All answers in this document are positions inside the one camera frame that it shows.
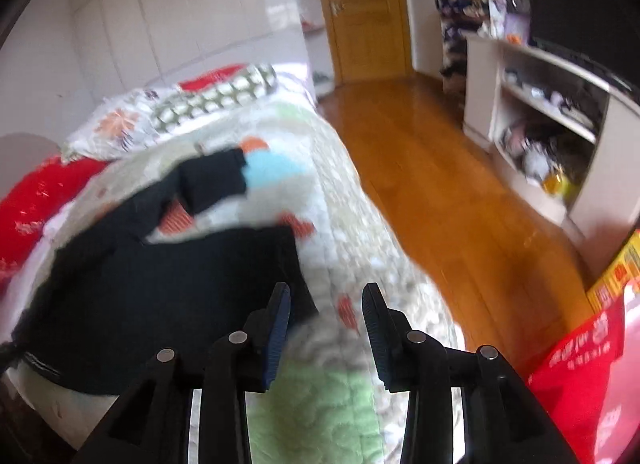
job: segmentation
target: door frame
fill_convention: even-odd
[[[340,65],[340,56],[338,55],[338,44],[335,38],[334,15],[331,12],[330,0],[320,0],[322,3],[322,15],[326,25],[326,34],[329,39],[329,49],[331,50],[331,59],[334,63],[335,86],[342,84],[342,66]],[[402,25],[402,48],[404,49],[404,75],[409,77],[414,73],[411,51],[411,33],[409,30],[409,12],[406,0],[398,0],[400,3],[400,19]]]

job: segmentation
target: red pillow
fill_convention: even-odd
[[[245,66],[246,65],[227,65],[217,70],[211,70],[199,78],[179,82],[178,86],[185,92],[198,92],[217,82],[226,81],[238,72],[238,70],[245,68]]]
[[[107,162],[83,158],[63,165],[60,155],[44,161],[0,202],[0,292],[20,270],[44,224],[75,198]]]

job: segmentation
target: yellow box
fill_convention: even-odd
[[[596,312],[606,309],[629,285],[635,293],[640,292],[640,229],[636,229],[613,263],[587,291],[591,307]]]

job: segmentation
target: black television screen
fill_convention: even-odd
[[[530,1],[532,45],[640,87],[640,36],[614,0]]]

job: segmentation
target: blue patch on quilt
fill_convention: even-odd
[[[291,159],[268,150],[252,151],[244,156],[242,174],[248,188],[257,189],[280,180],[300,175],[304,170]]]

